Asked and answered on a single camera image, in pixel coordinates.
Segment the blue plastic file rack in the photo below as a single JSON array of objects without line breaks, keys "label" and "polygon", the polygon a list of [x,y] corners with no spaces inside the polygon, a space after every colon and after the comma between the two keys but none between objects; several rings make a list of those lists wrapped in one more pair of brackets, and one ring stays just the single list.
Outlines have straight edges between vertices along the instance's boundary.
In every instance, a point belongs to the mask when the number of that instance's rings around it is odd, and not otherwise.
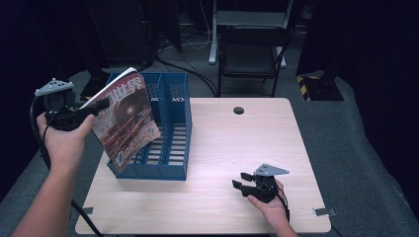
[{"label": "blue plastic file rack", "polygon": [[117,179],[185,181],[192,136],[192,113],[186,73],[143,73],[154,120],[161,136],[141,148]]}]

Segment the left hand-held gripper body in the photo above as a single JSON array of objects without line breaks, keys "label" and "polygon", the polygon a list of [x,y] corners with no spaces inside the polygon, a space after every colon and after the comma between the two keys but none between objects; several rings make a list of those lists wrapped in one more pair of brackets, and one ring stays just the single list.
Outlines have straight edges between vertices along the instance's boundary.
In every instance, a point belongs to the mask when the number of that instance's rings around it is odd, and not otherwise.
[{"label": "left hand-held gripper body", "polygon": [[71,131],[80,126],[89,115],[96,115],[95,107],[81,108],[72,91],[74,84],[52,78],[35,90],[36,98],[41,98],[45,108],[47,124],[55,129]]}]

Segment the black yellow striped stand base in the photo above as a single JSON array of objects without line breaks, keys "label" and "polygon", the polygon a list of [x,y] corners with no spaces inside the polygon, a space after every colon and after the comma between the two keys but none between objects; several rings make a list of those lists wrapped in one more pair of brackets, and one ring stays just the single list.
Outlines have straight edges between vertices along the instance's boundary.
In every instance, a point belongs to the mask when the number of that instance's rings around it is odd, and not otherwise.
[{"label": "black yellow striped stand base", "polygon": [[81,101],[88,101],[102,90],[110,77],[108,72],[102,69],[90,72],[90,79],[80,94]]},{"label": "black yellow striped stand base", "polygon": [[326,81],[318,76],[298,75],[296,77],[300,91],[306,101],[344,100],[334,81]]}]

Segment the person's right hand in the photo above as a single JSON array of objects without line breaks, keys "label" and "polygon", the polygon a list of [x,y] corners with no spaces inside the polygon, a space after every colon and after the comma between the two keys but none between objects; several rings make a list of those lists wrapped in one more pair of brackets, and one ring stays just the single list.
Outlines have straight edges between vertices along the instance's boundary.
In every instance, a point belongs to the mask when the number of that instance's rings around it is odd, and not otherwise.
[{"label": "person's right hand", "polygon": [[286,196],[284,193],[284,186],[280,181],[276,181],[278,186],[278,195],[268,203],[264,203],[253,196],[248,196],[250,203],[259,209],[265,220],[272,228],[284,228],[289,225],[287,218]]}]

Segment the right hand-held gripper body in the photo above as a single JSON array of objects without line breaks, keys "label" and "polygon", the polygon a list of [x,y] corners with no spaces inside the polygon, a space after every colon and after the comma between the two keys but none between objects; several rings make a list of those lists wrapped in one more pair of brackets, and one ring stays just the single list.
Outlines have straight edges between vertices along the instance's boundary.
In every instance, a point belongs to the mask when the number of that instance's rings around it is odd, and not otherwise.
[{"label": "right hand-held gripper body", "polygon": [[288,173],[288,170],[268,164],[262,164],[253,174],[251,174],[254,176],[254,181],[252,182],[254,182],[256,186],[250,187],[243,185],[241,193],[244,197],[253,196],[264,203],[268,203],[278,195],[278,186],[275,176]]}]

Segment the black folding chair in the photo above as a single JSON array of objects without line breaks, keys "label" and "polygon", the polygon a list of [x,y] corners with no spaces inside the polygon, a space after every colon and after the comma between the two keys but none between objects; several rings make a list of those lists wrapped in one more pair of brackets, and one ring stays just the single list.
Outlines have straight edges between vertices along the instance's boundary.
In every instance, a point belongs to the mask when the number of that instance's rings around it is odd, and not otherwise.
[{"label": "black folding chair", "polygon": [[217,96],[222,78],[273,79],[270,97],[276,94],[281,63],[291,39],[282,27],[237,26],[225,30],[218,40]]}]

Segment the white metal stand frame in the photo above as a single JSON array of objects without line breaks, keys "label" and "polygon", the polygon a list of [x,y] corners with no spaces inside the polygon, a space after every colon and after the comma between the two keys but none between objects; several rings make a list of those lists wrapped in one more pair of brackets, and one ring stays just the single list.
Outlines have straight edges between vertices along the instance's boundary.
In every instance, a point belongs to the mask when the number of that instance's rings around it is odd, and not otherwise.
[{"label": "white metal stand frame", "polygon": [[218,10],[217,0],[212,3],[211,45],[209,64],[215,65],[217,60],[217,27],[218,26],[252,26],[252,27],[283,27],[288,25],[294,0],[286,0],[285,12],[254,12],[236,10]]}]

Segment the dark cabinet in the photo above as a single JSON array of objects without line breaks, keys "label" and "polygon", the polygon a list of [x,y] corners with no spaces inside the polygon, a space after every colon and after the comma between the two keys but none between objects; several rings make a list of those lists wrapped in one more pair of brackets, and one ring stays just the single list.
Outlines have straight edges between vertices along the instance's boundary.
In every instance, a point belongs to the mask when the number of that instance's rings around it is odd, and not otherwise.
[{"label": "dark cabinet", "polygon": [[137,0],[87,0],[87,6],[110,65],[147,68],[152,64]]}]

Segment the person's left hand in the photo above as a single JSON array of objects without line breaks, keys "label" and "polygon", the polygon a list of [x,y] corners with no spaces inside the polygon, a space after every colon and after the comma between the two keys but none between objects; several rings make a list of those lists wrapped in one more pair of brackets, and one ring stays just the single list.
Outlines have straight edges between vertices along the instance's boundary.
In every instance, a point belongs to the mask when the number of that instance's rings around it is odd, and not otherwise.
[{"label": "person's left hand", "polygon": [[50,171],[59,174],[75,173],[81,163],[86,136],[95,124],[95,117],[87,116],[78,128],[71,131],[47,128],[44,114],[37,117],[37,124],[49,155]]}]

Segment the red cover magazine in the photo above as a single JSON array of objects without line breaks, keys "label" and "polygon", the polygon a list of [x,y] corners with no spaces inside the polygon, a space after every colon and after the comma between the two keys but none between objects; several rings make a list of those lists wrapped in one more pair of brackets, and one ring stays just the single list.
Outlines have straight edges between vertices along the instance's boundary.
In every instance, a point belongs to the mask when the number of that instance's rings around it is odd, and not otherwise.
[{"label": "red cover magazine", "polygon": [[82,109],[104,99],[109,106],[99,111],[93,131],[118,172],[121,173],[137,152],[161,135],[153,118],[145,79],[133,67],[126,69]]}]

